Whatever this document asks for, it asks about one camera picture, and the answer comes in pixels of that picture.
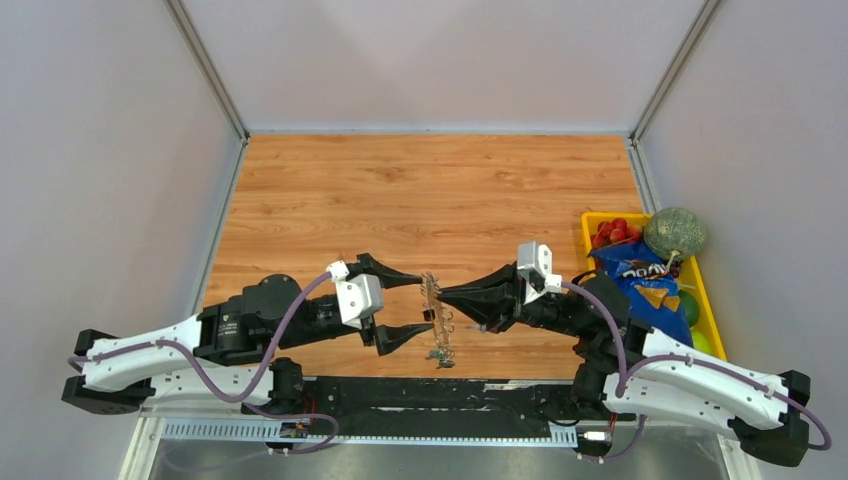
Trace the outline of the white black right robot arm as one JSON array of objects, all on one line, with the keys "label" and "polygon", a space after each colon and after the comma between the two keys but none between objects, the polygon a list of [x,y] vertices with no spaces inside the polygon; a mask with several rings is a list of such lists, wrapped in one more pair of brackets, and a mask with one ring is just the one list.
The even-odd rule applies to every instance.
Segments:
[{"label": "white black right robot arm", "polygon": [[807,375],[765,374],[696,350],[636,317],[603,272],[566,282],[509,264],[435,297],[490,333],[524,324],[576,338],[583,362],[571,403],[584,417],[604,412],[687,423],[783,467],[799,466],[814,447]]}]

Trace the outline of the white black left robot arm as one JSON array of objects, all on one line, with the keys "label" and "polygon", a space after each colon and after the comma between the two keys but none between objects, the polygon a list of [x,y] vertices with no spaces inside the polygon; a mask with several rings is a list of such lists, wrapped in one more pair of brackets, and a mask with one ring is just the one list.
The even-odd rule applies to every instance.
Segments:
[{"label": "white black left robot arm", "polygon": [[421,285],[360,254],[336,261],[306,286],[285,274],[270,275],[227,301],[147,333],[119,338],[94,329],[78,334],[63,387],[63,402],[97,415],[122,415],[144,405],[216,398],[297,412],[306,399],[299,364],[280,350],[357,335],[381,356],[430,330],[428,323],[379,325],[383,292]]}]

